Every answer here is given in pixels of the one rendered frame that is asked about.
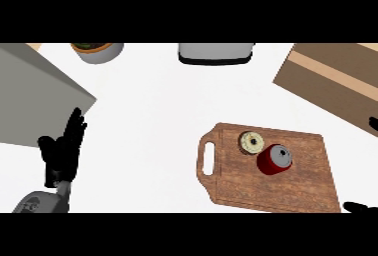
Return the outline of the grey and black appliance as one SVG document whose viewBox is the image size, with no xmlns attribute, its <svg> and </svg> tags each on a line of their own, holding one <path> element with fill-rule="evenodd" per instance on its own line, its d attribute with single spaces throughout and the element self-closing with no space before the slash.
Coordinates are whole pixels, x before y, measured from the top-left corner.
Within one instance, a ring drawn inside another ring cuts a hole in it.
<svg viewBox="0 0 378 256">
<path fill-rule="evenodd" d="M 190 65 L 236 65 L 251 60 L 254 43 L 180 43 L 178 60 Z"/>
</svg>

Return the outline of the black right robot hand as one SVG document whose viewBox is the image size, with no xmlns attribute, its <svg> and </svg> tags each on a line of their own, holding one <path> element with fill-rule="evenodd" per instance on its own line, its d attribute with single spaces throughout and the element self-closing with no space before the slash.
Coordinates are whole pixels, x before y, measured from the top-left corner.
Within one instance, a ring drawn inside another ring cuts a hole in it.
<svg viewBox="0 0 378 256">
<path fill-rule="evenodd" d="M 378 131 L 378 118 L 369 118 L 369 126 Z M 342 204 L 342 208 L 350 213 L 378 214 L 378 207 L 369 207 L 364 204 L 356 202 L 345 202 Z"/>
</svg>

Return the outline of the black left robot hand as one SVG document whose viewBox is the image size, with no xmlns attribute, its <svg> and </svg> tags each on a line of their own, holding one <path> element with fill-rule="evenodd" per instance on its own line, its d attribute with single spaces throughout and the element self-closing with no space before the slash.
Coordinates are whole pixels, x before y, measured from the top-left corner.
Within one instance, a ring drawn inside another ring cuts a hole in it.
<svg viewBox="0 0 378 256">
<path fill-rule="evenodd" d="M 63 135 L 57 139 L 41 136 L 37 140 L 45 163 L 44 186 L 47 188 L 54 188 L 62 181 L 71 182 L 75 178 L 85 128 L 87 123 L 81 109 L 75 108 L 66 122 Z"/>
</svg>

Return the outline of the grey pot with plant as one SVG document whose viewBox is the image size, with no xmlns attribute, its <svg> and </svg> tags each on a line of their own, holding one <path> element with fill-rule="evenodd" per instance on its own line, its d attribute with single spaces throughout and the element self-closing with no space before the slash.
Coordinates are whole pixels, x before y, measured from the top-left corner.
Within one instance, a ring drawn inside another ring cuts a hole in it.
<svg viewBox="0 0 378 256">
<path fill-rule="evenodd" d="M 121 53 L 122 43 L 104 43 L 100 47 L 91 49 L 81 49 L 71 45 L 78 57 L 88 64 L 103 64 L 109 62 Z"/>
</svg>

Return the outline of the brown wooden cutting board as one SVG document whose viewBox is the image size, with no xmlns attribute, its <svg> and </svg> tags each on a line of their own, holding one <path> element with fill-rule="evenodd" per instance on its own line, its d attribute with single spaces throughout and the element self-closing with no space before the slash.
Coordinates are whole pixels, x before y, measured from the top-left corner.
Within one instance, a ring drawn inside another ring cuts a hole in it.
<svg viewBox="0 0 378 256">
<path fill-rule="evenodd" d="M 198 148 L 208 143 L 212 173 L 198 161 L 196 177 L 214 203 L 270 212 L 341 211 L 320 135 L 218 123 Z"/>
</svg>

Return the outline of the large grey box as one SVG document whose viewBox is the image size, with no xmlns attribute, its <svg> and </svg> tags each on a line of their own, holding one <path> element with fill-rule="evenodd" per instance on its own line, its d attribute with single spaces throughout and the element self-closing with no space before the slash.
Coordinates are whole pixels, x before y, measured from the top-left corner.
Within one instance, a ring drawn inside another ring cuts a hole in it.
<svg viewBox="0 0 378 256">
<path fill-rule="evenodd" d="M 75 107 L 94 96 L 25 43 L 0 43 L 0 142 L 37 147 L 63 134 Z"/>
</svg>

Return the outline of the brown cardboard box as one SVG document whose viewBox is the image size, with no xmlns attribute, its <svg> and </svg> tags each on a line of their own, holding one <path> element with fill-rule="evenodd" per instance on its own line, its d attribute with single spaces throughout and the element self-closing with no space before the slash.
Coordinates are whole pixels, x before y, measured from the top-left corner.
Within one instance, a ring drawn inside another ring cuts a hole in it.
<svg viewBox="0 0 378 256">
<path fill-rule="evenodd" d="M 295 43 L 273 83 L 378 137 L 378 43 Z"/>
</svg>

